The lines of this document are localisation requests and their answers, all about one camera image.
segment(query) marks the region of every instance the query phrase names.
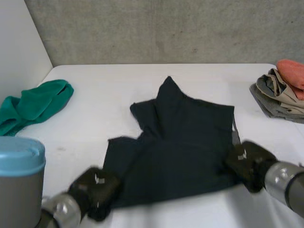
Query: white wall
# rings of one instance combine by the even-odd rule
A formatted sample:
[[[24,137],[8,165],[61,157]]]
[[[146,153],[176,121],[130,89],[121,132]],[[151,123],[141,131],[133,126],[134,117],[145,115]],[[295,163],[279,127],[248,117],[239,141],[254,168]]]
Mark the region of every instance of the white wall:
[[[0,0],[0,104],[37,86],[51,69],[24,0]]]

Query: concrete wall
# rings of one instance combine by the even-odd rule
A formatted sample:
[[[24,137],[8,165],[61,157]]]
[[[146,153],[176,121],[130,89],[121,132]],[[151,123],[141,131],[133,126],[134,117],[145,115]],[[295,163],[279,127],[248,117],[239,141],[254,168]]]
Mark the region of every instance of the concrete wall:
[[[304,62],[301,0],[25,0],[52,63]]]
[[[23,0],[0,0],[0,104],[41,82],[52,64]]]

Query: orange cloth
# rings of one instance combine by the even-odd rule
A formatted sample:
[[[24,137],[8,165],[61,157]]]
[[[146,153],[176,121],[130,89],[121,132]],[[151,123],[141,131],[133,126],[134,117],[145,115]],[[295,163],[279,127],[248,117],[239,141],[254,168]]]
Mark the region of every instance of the orange cloth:
[[[278,61],[276,68],[296,97],[299,100],[304,100],[304,64],[282,59]]]

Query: clothing pile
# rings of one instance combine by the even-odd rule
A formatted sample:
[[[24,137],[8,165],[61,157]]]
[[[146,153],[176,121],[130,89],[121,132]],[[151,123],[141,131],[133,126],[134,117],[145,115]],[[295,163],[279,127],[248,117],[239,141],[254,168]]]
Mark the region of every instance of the clothing pile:
[[[271,118],[304,124],[304,64],[283,59],[249,88]]]

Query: gray container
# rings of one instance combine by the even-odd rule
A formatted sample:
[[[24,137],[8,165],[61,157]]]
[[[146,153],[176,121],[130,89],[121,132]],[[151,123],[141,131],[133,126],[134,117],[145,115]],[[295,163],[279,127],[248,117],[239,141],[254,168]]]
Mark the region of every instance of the gray container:
[[[0,228],[35,228],[41,217],[45,148],[0,136]]]

